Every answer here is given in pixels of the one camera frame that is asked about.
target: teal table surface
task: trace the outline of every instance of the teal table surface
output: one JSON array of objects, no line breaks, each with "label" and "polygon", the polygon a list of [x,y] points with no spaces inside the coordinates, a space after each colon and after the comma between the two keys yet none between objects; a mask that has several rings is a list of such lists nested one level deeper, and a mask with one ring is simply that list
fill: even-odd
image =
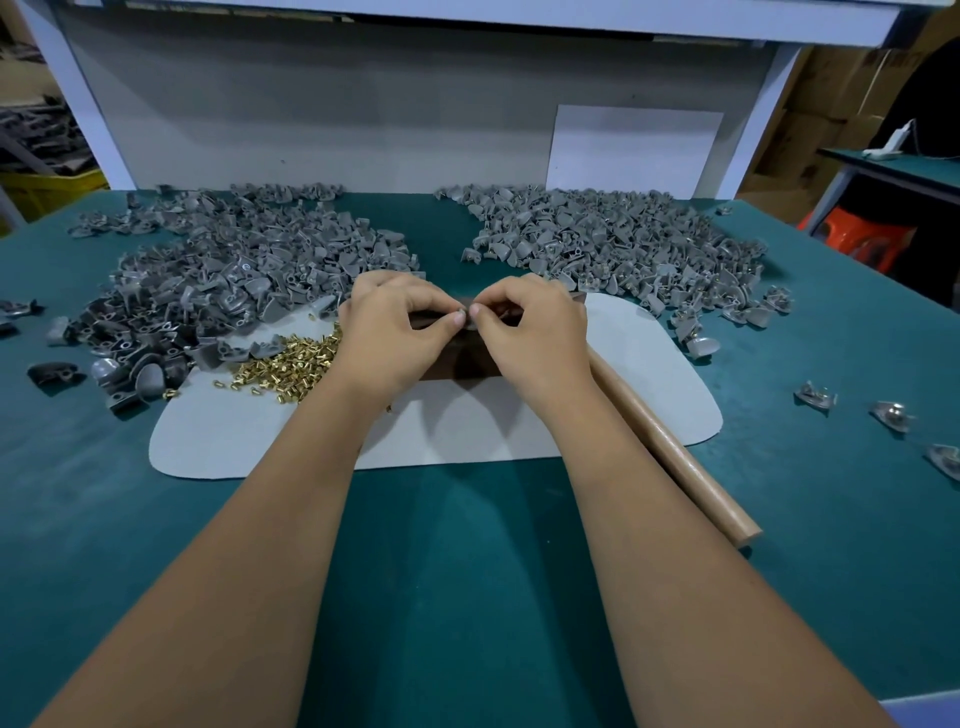
[{"label": "teal table surface", "polygon": [[851,164],[865,171],[935,187],[947,194],[960,194],[960,159],[937,159],[916,155],[899,155],[889,159],[868,159],[852,149],[823,149],[826,157]]},{"label": "teal table surface", "polygon": [[[162,403],[111,415],[91,381],[48,396],[38,361],[117,257],[168,239],[65,234],[99,192],[0,240],[0,297],[38,318],[0,341],[0,726],[29,724],[237,481],[153,471]],[[426,195],[346,195],[403,231],[429,277],[468,295],[511,272],[461,264],[479,228]],[[698,373],[724,428],[694,454],[765,529],[750,563],[879,698],[960,687],[960,490],[923,458],[960,444],[960,319],[744,203],[717,218],[770,245],[796,310],[766,330],[715,313]],[[839,393],[828,417],[793,401]],[[905,439],[874,400],[919,416]],[[559,459],[356,473],[320,612],[302,726],[629,726],[586,540]]]}]

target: orange plastic object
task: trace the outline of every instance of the orange plastic object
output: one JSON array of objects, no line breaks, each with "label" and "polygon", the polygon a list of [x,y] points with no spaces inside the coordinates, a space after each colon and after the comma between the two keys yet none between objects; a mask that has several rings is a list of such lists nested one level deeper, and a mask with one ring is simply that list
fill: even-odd
[{"label": "orange plastic object", "polygon": [[[810,215],[797,226],[803,230]],[[880,273],[889,273],[894,261],[903,250],[904,236],[912,228],[897,225],[879,225],[851,215],[840,207],[835,207],[824,219],[827,226],[827,245],[833,250],[850,255],[861,263],[876,268]]]}]

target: white board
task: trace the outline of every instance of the white board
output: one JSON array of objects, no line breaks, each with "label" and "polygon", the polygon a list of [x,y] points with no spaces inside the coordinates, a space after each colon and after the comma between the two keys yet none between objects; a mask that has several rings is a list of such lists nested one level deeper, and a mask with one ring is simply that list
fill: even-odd
[{"label": "white board", "polygon": [[[723,418],[707,386],[647,311],[604,294],[587,296],[587,311],[590,345],[681,442],[693,445],[720,431]],[[267,340],[277,332],[320,337],[331,329],[302,309],[240,341]],[[180,396],[167,403],[150,440],[150,463],[162,473],[245,477],[296,407],[269,395],[218,389],[214,379],[229,381],[226,368],[194,370]],[[421,381],[392,409],[374,424],[357,470],[559,455],[544,424],[500,376]]]},{"label": "white board", "polygon": [[719,111],[557,107],[547,189],[669,192],[694,197]]}]

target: wooden dowel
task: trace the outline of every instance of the wooden dowel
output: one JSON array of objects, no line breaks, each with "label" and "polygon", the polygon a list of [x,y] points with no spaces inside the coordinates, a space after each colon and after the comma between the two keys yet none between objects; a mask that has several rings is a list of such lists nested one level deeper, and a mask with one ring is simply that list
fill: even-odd
[{"label": "wooden dowel", "polygon": [[667,429],[645,401],[600,354],[589,350],[593,379],[624,419],[637,439],[650,450],[687,496],[737,548],[745,546],[762,529],[704,466]]}]

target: person's left hand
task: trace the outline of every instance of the person's left hand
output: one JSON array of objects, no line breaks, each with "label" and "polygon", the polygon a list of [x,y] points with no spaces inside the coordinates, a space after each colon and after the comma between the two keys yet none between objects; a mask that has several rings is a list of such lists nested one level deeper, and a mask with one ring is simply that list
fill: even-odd
[{"label": "person's left hand", "polygon": [[[414,311],[446,315],[414,331]],[[361,275],[339,313],[344,336],[328,376],[346,377],[382,407],[423,376],[467,320],[463,306],[433,283],[396,271]]]}]

